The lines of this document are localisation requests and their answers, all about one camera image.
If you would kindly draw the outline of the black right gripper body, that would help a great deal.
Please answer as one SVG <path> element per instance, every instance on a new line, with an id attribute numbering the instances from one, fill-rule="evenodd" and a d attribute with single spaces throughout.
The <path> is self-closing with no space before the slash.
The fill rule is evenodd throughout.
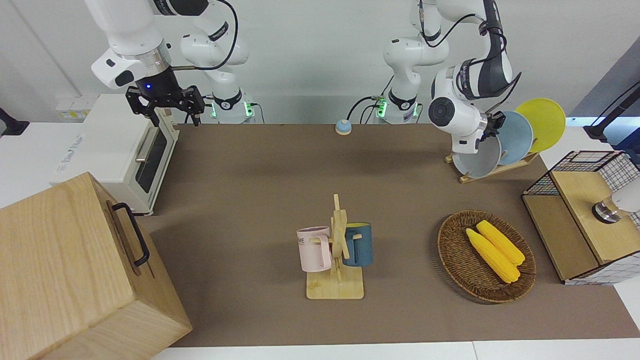
<path id="1" fill-rule="evenodd" d="M 182 88 L 174 69 L 144 77 L 129 86 L 126 100 L 134 114 L 150 116 L 154 109 L 178 109 L 190 116 L 199 116 L 205 111 L 205 102 L 195 85 Z"/>

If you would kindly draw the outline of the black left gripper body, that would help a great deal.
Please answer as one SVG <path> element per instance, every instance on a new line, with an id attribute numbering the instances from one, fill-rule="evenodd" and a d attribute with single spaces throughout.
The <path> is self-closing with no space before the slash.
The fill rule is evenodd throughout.
<path id="1" fill-rule="evenodd" d="M 491 137 L 497 137 L 499 130 L 503 127 L 506 121 L 506 116 L 503 112 L 489 113 L 487 115 L 487 125 L 482 135 L 482 140 L 489 139 Z"/>

